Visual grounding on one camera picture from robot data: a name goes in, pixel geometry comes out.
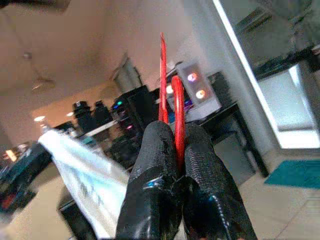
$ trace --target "white towel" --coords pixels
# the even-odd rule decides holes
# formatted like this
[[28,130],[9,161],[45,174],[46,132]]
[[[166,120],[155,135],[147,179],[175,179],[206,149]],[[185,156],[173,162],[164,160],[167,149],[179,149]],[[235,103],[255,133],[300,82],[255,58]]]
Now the white towel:
[[54,129],[38,142],[52,154],[66,187],[97,238],[114,238],[129,179],[125,169]]

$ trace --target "blue mat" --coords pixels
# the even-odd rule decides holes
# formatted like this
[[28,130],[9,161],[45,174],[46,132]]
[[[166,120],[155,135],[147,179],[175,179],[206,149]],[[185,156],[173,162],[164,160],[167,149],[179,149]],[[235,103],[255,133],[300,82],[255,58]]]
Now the blue mat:
[[320,159],[286,160],[270,174],[264,183],[320,189]]

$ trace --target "desk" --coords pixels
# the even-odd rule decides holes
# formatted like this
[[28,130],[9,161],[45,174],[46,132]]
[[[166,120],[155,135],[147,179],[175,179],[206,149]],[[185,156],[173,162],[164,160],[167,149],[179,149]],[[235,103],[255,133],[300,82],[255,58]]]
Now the desk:
[[257,167],[259,168],[263,177],[267,177],[269,175],[269,171],[264,163],[263,158],[261,157],[257,147],[255,145],[254,139],[248,129],[248,126],[241,114],[239,106],[236,102],[232,103],[228,107],[223,107],[218,112],[214,112],[206,117],[205,120],[198,120],[195,123],[202,126],[209,134],[210,133],[220,133],[220,129],[225,126],[225,120],[228,118],[233,118],[238,126],[240,127],[243,136],[246,139],[246,143],[244,146],[241,146],[242,149],[247,153],[251,152],[254,160],[256,162]]

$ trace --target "red object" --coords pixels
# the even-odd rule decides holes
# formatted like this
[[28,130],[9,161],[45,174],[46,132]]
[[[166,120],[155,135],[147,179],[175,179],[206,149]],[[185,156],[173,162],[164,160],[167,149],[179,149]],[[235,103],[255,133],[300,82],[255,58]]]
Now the red object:
[[8,209],[10,207],[10,205],[13,203],[15,197],[16,197],[15,194],[10,194],[10,195],[6,196],[1,202],[1,207],[3,209]]
[[165,43],[165,36],[162,32],[161,35],[161,56],[160,56],[160,104],[159,104],[159,120],[169,122],[168,111],[167,111],[167,92],[166,92],[166,70],[167,70],[167,49]]
[[181,171],[185,162],[185,98],[181,79],[176,75],[172,78],[175,114],[175,148],[176,161]]
[[[164,33],[161,33],[161,69],[160,69],[160,104],[159,104],[159,120],[169,122],[167,111],[167,53]],[[179,170],[182,170],[185,161],[185,99],[184,87],[181,79],[176,75],[172,78],[172,89],[174,96],[174,112],[175,112],[175,148],[176,161]]]

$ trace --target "white wall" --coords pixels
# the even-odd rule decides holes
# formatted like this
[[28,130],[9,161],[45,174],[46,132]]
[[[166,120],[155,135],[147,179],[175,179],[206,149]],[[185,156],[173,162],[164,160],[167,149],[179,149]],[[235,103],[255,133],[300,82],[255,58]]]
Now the white wall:
[[41,94],[32,94],[30,86],[0,95],[0,124],[14,146],[30,140],[36,141],[41,135],[31,116],[33,110],[106,80],[104,71],[97,65],[75,69],[57,75],[55,79],[56,87]]

